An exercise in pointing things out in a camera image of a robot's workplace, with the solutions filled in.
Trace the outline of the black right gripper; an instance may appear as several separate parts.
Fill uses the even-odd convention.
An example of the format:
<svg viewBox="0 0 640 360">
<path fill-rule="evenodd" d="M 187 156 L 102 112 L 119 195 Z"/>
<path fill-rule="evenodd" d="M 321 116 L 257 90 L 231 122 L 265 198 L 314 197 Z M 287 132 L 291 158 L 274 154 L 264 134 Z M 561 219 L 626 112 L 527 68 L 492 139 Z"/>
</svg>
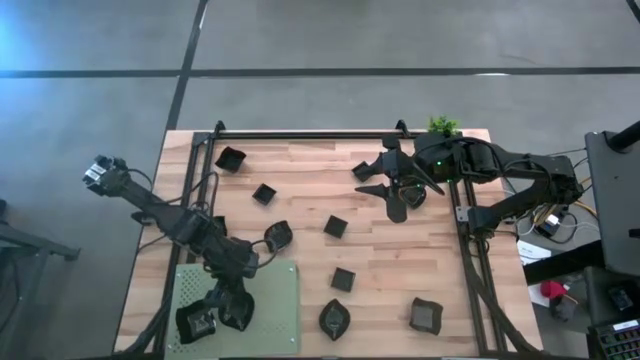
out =
<svg viewBox="0 0 640 360">
<path fill-rule="evenodd" d="M 408 190 L 420 188 L 425 192 L 425 188 L 428 187 L 440 195 L 444 194 L 444 190 L 418 166 L 413 156 L 402 151 L 397 137 L 384 136 L 382 145 L 386 151 L 380 153 L 369 164 L 368 173 L 385 175 L 389 179 L 389 184 L 360 186 L 356 187 L 355 191 L 383 198 L 388 218 L 394 223 L 402 223 L 407 219 L 409 201 L 406 192 Z"/>
</svg>

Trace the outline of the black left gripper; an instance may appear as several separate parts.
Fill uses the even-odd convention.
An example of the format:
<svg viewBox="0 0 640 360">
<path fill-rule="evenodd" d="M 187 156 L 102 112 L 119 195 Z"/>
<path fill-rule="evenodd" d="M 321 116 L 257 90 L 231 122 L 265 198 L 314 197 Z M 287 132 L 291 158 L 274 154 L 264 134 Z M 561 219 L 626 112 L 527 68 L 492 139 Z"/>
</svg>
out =
<svg viewBox="0 0 640 360">
<path fill-rule="evenodd" d="M 240 293 L 240 282 L 234 279 L 218 278 L 215 286 L 209 290 L 203 302 L 209 306 L 208 314 L 211 320 L 216 319 L 216 308 L 219 308 L 221 321 L 228 320 L 228 305 Z"/>
</svg>

